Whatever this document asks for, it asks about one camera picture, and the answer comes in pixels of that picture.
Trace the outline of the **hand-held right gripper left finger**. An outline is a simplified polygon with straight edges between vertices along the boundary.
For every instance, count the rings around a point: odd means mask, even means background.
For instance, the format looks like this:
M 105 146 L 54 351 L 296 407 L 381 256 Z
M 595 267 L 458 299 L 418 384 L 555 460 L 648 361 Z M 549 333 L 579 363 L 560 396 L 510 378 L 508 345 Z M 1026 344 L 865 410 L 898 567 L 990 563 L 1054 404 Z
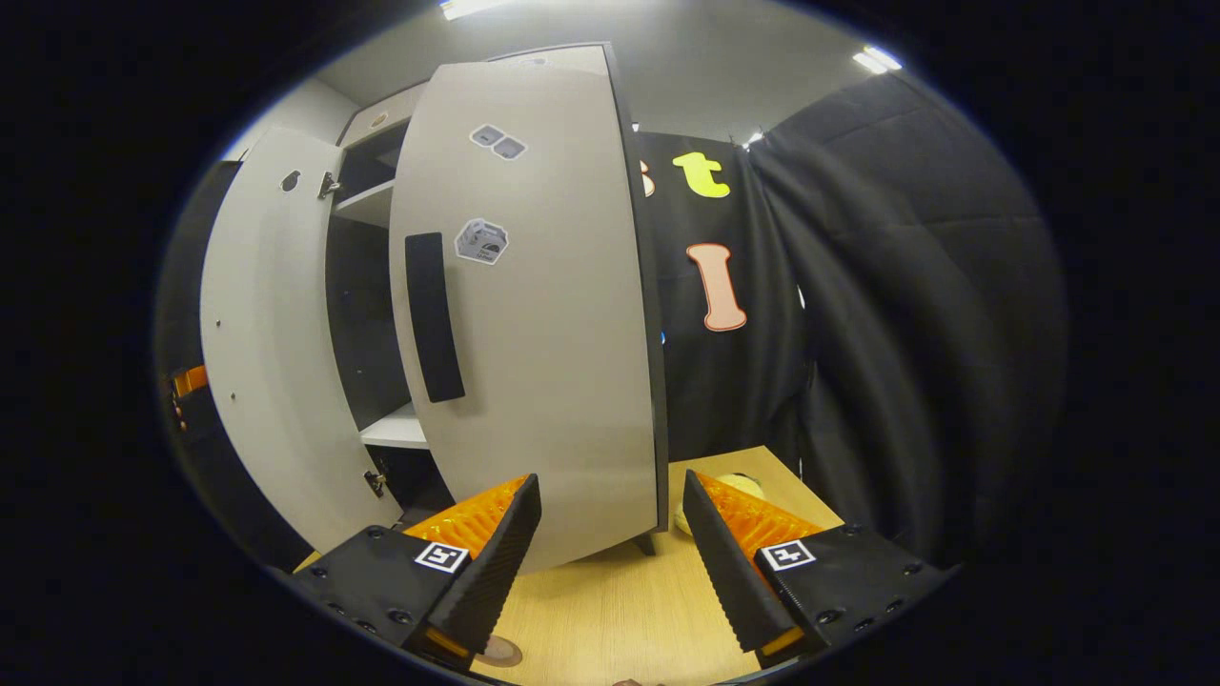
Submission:
M 454 673 L 486 651 L 543 515 L 536 474 L 404 531 L 371 525 L 289 576 L 289 590 L 375 641 Z

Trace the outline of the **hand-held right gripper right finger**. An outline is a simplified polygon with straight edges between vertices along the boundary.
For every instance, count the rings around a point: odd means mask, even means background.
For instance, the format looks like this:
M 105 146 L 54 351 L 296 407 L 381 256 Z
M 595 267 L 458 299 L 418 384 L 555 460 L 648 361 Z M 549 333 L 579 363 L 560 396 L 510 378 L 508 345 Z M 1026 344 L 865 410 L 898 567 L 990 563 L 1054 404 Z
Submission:
M 762 668 L 845 651 L 954 577 L 867 527 L 811 524 L 708 474 L 684 474 L 682 508 L 741 651 Z

